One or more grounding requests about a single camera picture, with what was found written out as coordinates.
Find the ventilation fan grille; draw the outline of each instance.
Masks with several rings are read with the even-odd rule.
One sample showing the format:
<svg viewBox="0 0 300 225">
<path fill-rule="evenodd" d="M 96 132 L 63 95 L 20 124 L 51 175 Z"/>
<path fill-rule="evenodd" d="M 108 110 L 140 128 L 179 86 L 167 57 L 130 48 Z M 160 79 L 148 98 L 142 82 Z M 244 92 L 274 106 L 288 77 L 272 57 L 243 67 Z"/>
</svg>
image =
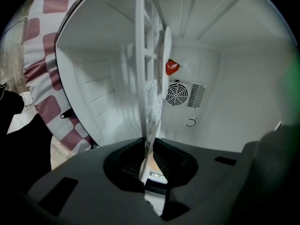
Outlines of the ventilation fan grille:
<svg viewBox="0 0 300 225">
<path fill-rule="evenodd" d="M 205 92 L 205 87 L 198 84 L 193 84 L 191 89 L 191 95 L 187 103 L 188 107 L 200 107 L 203 96 Z"/>
<path fill-rule="evenodd" d="M 174 83 L 169 86 L 166 100 L 168 103 L 174 105 L 183 104 L 188 98 L 188 90 L 185 86 Z"/>
</svg>

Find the black slot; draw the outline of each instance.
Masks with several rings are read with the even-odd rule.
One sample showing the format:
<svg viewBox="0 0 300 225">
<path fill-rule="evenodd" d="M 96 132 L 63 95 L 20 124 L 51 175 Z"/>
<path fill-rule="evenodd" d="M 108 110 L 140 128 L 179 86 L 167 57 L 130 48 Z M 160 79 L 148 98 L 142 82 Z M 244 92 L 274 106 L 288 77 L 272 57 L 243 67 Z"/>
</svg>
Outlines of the black slot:
<svg viewBox="0 0 300 225">
<path fill-rule="evenodd" d="M 63 178 L 43 199 L 39 202 L 39 205 L 51 213 L 57 216 L 72 191 L 76 187 L 78 180 L 72 178 Z"/>
<path fill-rule="evenodd" d="M 167 185 L 161 182 L 156 182 L 151 179 L 147 179 L 147 182 L 145 184 L 145 190 L 161 195 L 166 195 Z"/>
<path fill-rule="evenodd" d="M 220 163 L 224 163 L 230 166 L 234 166 L 236 163 L 236 160 L 234 159 L 230 159 L 230 158 L 225 158 L 225 157 L 216 157 L 215 161 L 220 162 Z"/>
</svg>

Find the black bracket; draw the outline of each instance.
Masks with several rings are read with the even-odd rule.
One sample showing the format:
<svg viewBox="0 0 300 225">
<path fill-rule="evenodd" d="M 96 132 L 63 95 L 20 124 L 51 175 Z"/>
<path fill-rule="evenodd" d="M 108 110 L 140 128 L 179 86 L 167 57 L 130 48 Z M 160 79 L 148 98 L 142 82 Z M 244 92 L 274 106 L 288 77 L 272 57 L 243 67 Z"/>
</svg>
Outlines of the black bracket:
<svg viewBox="0 0 300 225">
<path fill-rule="evenodd" d="M 66 110 L 61 116 L 61 119 L 64 118 L 70 118 L 70 117 L 76 117 L 75 112 L 73 111 L 72 108 L 70 108 L 69 110 Z"/>
<path fill-rule="evenodd" d="M 195 123 L 194 123 L 193 125 L 191 125 L 191 126 L 186 125 L 187 127 L 193 127 L 193 126 L 196 125 L 196 120 L 195 120 L 195 119 L 190 118 L 190 119 L 188 119 L 188 120 L 193 120 Z"/>
<path fill-rule="evenodd" d="M 94 148 L 100 148 L 100 146 L 96 143 L 93 143 L 90 147 L 90 149 L 94 149 Z"/>
</svg>

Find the white wall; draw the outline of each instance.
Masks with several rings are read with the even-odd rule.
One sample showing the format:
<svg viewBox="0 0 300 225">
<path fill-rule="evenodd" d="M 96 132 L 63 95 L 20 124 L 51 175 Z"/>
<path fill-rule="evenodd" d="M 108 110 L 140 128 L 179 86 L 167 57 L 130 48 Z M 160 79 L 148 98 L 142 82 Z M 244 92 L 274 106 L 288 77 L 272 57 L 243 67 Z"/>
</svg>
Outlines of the white wall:
<svg viewBox="0 0 300 225">
<path fill-rule="evenodd" d="M 241 152 L 280 121 L 274 87 L 293 50 L 237 52 L 222 56 L 208 108 L 195 131 L 197 145 Z"/>
<path fill-rule="evenodd" d="M 220 53 L 201 47 L 198 42 L 174 39 L 170 59 L 181 65 L 179 71 L 170 76 L 170 82 L 180 79 L 181 83 L 206 83 L 207 88 L 199 108 L 177 107 L 163 103 L 162 124 L 172 126 L 175 131 L 184 130 L 188 116 L 201 117 L 206 109 L 218 75 Z"/>
<path fill-rule="evenodd" d="M 196 145 L 195 134 L 193 131 L 175 131 L 169 127 L 162 126 L 160 129 L 159 138 L 166 138 L 193 146 Z"/>
<path fill-rule="evenodd" d="M 71 14 L 64 37 L 74 49 L 119 49 L 135 41 L 135 0 L 83 0 Z"/>
<path fill-rule="evenodd" d="M 64 89 L 79 121 L 99 146 L 141 136 L 134 74 L 124 51 L 57 49 Z M 121 68 L 127 63 L 127 72 Z"/>
</svg>

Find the fan vent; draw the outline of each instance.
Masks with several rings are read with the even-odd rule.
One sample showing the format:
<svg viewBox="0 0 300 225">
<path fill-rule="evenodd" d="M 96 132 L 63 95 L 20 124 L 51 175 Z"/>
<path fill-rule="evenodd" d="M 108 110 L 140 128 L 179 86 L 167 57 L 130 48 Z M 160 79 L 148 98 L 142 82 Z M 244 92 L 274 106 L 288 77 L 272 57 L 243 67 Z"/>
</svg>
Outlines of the fan vent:
<svg viewBox="0 0 300 225">
<path fill-rule="evenodd" d="M 188 98 L 188 90 L 185 86 L 174 83 L 169 86 L 166 100 L 168 103 L 174 105 L 183 104 Z"/>
<path fill-rule="evenodd" d="M 205 87 L 198 84 L 193 84 L 191 95 L 189 96 L 189 100 L 187 103 L 188 107 L 200 107 L 203 96 L 205 92 Z"/>
</svg>

